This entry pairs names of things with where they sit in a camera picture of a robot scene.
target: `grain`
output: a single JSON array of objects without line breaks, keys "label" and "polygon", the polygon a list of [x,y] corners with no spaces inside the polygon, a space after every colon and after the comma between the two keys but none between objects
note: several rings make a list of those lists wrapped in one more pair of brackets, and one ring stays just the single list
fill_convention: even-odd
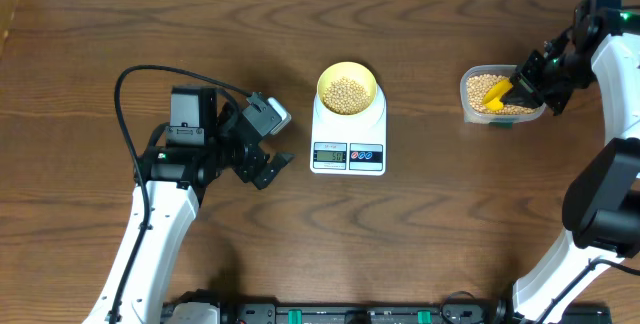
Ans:
[{"label": "grain", "polygon": [[484,96],[489,92],[494,85],[498,82],[509,79],[502,75],[482,74],[471,77],[467,80],[467,94],[469,97],[469,104],[473,110],[482,114],[498,114],[498,115],[520,115],[520,114],[532,114],[536,110],[525,108],[517,105],[505,105],[504,108],[498,111],[489,110],[482,104]]},{"label": "grain", "polygon": [[365,87],[357,81],[342,77],[329,84],[322,97],[322,102],[334,113],[353,115],[369,106],[371,96]]}]

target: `scale platform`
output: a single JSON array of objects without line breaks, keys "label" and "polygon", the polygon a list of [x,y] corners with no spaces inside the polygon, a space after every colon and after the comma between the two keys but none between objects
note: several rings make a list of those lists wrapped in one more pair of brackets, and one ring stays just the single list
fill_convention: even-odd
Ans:
[{"label": "scale platform", "polygon": [[387,161],[387,101],[379,86],[377,89],[371,105],[355,115],[339,115],[330,111],[316,94],[309,164],[312,172],[384,174]]}]

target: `yellow bowl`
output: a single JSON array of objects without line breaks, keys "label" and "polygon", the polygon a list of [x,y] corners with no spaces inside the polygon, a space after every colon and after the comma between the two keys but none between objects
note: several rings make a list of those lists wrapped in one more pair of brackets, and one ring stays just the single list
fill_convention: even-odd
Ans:
[{"label": "yellow bowl", "polygon": [[371,71],[369,71],[369,69],[367,69],[365,66],[361,64],[353,63],[353,62],[341,62],[341,63],[333,64],[332,66],[328,67],[322,73],[322,75],[320,75],[320,79],[318,79],[317,92],[318,92],[318,97],[320,98],[320,101],[322,101],[322,104],[324,104],[324,95],[327,92],[327,89],[329,88],[331,83],[333,83],[334,81],[340,80],[343,77],[354,80],[358,84],[364,87],[369,97],[369,103],[367,105],[367,108],[370,107],[371,103],[373,103],[373,100],[376,98],[376,95],[378,94],[378,83],[376,83],[376,78],[373,76]]}]

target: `wooden table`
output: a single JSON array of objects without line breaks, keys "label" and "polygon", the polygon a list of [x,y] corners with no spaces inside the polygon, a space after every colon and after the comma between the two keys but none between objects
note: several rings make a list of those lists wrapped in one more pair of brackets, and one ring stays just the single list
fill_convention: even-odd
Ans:
[{"label": "wooden table", "polygon": [[[463,122],[459,80],[475,65],[522,62],[578,1],[20,0],[0,61],[2,322],[78,322],[97,299],[133,189],[113,85],[143,63],[262,91],[294,118],[265,144],[297,155],[267,190],[231,171],[209,187],[171,298],[497,297],[558,236],[564,192],[603,146],[599,89],[508,130]],[[380,178],[309,170],[315,84],[343,60],[374,68],[387,95]],[[123,106],[138,150],[168,119],[171,86],[189,82],[131,75]],[[608,271],[580,300],[632,323],[638,293],[639,280]]]}]

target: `yellow spoon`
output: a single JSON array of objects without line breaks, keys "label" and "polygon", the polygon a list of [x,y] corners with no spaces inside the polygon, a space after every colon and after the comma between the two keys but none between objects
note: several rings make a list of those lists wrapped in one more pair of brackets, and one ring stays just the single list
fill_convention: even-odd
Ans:
[{"label": "yellow spoon", "polygon": [[498,84],[494,85],[493,88],[487,92],[487,95],[484,96],[482,105],[492,111],[498,111],[504,108],[504,104],[500,99],[502,99],[502,96],[511,90],[511,88],[513,88],[513,85],[509,79],[499,81]]}]

